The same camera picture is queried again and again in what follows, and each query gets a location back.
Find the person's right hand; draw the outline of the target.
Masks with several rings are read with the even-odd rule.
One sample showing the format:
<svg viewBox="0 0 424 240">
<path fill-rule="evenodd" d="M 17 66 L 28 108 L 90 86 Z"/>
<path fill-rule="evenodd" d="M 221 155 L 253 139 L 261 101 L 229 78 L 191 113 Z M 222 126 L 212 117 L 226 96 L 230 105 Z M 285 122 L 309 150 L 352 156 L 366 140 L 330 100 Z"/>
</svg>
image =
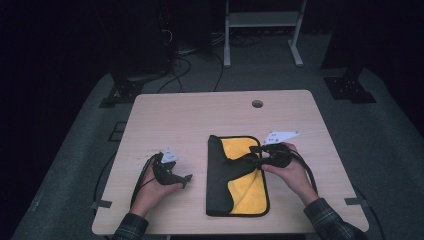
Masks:
<svg viewBox="0 0 424 240">
<path fill-rule="evenodd" d="M 317 192 L 309 182 L 306 170 L 297 161 L 292 160 L 285 168 L 279 168 L 264 164 L 262 169 L 280 177 L 286 185 L 301 199 L 305 206 L 308 206 L 319 198 Z"/>
</svg>

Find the black stand base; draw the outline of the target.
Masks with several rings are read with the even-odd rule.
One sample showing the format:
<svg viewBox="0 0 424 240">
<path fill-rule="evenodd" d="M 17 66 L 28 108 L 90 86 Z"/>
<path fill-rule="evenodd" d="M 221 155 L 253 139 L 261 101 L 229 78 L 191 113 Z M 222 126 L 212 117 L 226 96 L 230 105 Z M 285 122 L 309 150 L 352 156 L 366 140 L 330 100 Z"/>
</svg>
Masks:
<svg viewBox="0 0 424 240">
<path fill-rule="evenodd" d="M 109 94 L 102 99 L 100 108 L 113 108 L 117 104 L 133 103 L 142 93 L 144 85 L 163 78 L 167 71 L 159 72 L 112 72 L 114 82 Z"/>
<path fill-rule="evenodd" d="M 353 104 L 375 103 L 373 95 L 359 82 L 362 67 L 350 67 L 342 76 L 325 77 L 324 82 L 335 100 L 349 100 Z"/>
</svg>

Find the grey tape strip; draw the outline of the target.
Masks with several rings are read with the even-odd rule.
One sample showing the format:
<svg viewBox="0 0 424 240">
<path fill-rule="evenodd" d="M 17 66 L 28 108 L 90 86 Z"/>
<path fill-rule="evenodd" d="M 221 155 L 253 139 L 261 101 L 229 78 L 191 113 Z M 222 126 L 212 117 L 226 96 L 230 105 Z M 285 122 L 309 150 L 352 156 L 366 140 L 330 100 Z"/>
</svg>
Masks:
<svg viewBox="0 0 424 240">
<path fill-rule="evenodd" d="M 98 200 L 91 204 L 91 208 L 97 210 L 98 208 L 110 208 L 111 205 L 110 201 Z"/>
<path fill-rule="evenodd" d="M 368 201 L 365 199 L 361 199 L 361 198 L 345 198 L 345 203 L 346 205 L 360 205 L 362 207 L 368 207 Z"/>
</svg>

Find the dark floor outlet plate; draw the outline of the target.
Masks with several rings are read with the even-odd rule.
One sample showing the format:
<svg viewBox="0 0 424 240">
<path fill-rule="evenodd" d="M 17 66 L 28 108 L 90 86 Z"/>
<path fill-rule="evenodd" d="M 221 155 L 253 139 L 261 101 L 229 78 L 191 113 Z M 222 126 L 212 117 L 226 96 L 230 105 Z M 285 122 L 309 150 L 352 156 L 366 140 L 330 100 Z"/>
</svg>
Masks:
<svg viewBox="0 0 424 240">
<path fill-rule="evenodd" d="M 117 121 L 109 135 L 109 142 L 120 142 L 125 132 L 127 123 L 124 121 Z"/>
</svg>

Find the person's left hand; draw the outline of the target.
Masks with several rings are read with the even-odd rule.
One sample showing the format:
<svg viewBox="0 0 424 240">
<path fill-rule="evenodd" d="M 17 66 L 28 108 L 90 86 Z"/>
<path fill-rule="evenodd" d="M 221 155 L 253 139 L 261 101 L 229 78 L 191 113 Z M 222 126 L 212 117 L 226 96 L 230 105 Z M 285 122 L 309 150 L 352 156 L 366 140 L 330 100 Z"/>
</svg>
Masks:
<svg viewBox="0 0 424 240">
<path fill-rule="evenodd" d="M 152 166 L 149 166 L 145 172 L 142 187 L 130 207 L 130 213 L 145 218 L 148 212 L 155 208 L 164 198 L 182 188 L 183 185 L 181 183 L 161 185 L 155 179 Z"/>
</svg>

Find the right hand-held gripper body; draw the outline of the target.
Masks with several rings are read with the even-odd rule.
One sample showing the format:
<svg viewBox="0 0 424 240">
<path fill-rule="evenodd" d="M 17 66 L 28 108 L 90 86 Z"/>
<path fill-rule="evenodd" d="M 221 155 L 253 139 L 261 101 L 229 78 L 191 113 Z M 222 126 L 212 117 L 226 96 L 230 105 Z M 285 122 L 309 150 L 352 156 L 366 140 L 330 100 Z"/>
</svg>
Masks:
<svg viewBox="0 0 424 240">
<path fill-rule="evenodd" d="M 262 151 L 268 154 L 263 162 L 275 167 L 287 167 L 292 160 L 292 151 L 285 142 L 298 135 L 298 131 L 271 131 L 262 145 Z"/>
</svg>

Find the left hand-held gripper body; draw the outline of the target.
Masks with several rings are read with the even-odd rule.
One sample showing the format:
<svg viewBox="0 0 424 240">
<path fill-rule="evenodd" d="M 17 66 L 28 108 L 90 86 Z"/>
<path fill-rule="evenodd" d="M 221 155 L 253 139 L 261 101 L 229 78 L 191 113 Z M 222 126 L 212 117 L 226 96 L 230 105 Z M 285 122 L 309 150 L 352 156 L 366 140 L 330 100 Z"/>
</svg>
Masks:
<svg viewBox="0 0 424 240">
<path fill-rule="evenodd" d="M 172 185 L 177 183 L 184 183 L 184 178 L 178 175 L 175 175 L 172 170 L 174 166 L 176 165 L 175 161 L 163 163 L 162 158 L 164 154 L 162 152 L 159 152 L 154 155 L 153 160 L 153 173 L 156 178 L 156 180 L 161 185 Z"/>
</svg>

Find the white metal stand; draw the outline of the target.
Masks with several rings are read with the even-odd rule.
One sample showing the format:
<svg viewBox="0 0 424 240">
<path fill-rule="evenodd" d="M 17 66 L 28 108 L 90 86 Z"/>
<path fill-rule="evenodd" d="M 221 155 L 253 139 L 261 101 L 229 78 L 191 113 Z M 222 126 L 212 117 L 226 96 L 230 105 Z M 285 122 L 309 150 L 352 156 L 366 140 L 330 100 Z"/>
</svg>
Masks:
<svg viewBox="0 0 424 240">
<path fill-rule="evenodd" d="M 232 28 L 293 27 L 294 33 L 288 40 L 292 57 L 297 67 L 304 63 L 297 48 L 305 9 L 308 0 L 301 0 L 298 10 L 283 12 L 242 12 L 230 11 L 230 0 L 225 1 L 223 66 L 231 66 L 230 30 Z"/>
</svg>

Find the yellow and dark grey cloth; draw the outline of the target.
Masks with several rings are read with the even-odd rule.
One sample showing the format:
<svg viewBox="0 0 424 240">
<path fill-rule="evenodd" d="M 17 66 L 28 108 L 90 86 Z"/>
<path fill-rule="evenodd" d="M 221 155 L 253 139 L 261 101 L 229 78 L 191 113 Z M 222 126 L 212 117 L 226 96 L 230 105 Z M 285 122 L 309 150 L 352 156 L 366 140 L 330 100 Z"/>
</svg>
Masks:
<svg viewBox="0 0 424 240">
<path fill-rule="evenodd" d="M 270 208 L 266 179 L 253 160 L 260 142 L 251 136 L 208 139 L 206 214 L 214 217 L 261 217 Z"/>
</svg>

